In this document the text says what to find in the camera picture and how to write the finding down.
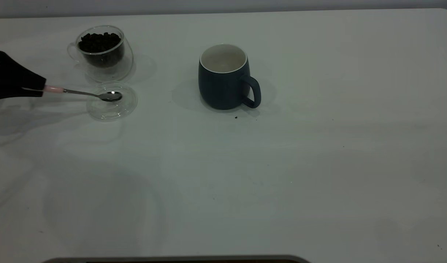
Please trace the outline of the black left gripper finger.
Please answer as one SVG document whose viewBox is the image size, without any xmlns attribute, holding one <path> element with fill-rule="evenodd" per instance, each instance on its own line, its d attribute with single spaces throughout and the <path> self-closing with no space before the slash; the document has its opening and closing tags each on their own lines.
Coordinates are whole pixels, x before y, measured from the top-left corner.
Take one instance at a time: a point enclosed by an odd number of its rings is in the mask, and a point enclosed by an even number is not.
<svg viewBox="0 0 447 263">
<path fill-rule="evenodd" d="M 20 65 L 0 51 L 0 85 L 13 88 L 43 89 L 46 78 Z"/>
<path fill-rule="evenodd" d="M 42 97 L 43 91 L 24 88 L 0 88 L 0 100 L 12 97 Z"/>
</svg>

